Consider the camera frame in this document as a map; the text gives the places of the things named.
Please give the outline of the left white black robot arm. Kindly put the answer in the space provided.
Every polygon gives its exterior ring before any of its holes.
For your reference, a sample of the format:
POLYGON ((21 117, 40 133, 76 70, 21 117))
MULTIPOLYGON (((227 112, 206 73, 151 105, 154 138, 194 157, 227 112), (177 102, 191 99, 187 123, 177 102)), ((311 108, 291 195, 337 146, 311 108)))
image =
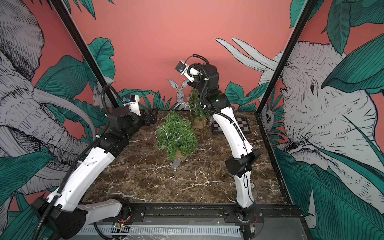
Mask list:
POLYGON ((57 239, 68 240, 90 224, 106 240, 108 237, 101 233, 97 222, 122 216, 120 225, 123 227, 132 217, 129 204, 116 199, 90 205, 80 204, 81 197, 129 144, 130 138, 141 127, 155 124, 158 119, 159 109, 140 109, 137 95, 119 98, 123 106, 109 110, 105 101, 107 91, 119 96, 111 85, 105 85, 102 89, 101 101, 107 117, 103 132, 71 164, 61 185, 47 198, 36 199, 31 206, 39 218, 32 237, 34 240, 39 239, 43 227, 54 232, 57 239))

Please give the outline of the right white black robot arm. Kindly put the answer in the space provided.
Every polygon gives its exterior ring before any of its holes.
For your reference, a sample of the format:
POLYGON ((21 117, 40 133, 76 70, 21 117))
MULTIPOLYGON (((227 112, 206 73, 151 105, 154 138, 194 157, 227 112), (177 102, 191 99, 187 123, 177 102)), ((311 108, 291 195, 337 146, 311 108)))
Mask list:
POLYGON ((233 157, 226 161, 226 167, 235 179, 240 220, 244 223, 256 223, 259 211, 252 195, 251 172, 252 164, 260 156, 260 151, 255 150, 248 142, 234 116, 229 99, 219 90, 217 68, 200 55, 193 54, 191 57, 203 60, 204 63, 186 65, 179 71, 189 79, 189 85, 198 90, 199 104, 219 124, 230 145, 233 157))

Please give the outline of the mini christmas tree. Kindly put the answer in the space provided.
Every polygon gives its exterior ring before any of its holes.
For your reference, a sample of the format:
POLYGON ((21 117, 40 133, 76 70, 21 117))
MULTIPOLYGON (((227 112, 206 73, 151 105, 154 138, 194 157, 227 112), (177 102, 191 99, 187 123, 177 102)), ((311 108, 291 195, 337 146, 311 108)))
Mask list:
POLYGON ((191 118, 194 125, 198 129, 203 129, 207 126, 207 120, 211 115, 204 110, 200 104, 200 95, 197 89, 192 88, 191 93, 188 96, 188 107, 191 111, 191 118))
POLYGON ((169 112, 165 121, 157 126, 156 139, 157 148, 165 151, 171 161, 178 158, 178 152, 182 157, 186 157, 198 147, 195 127, 186 117, 175 111, 169 112))

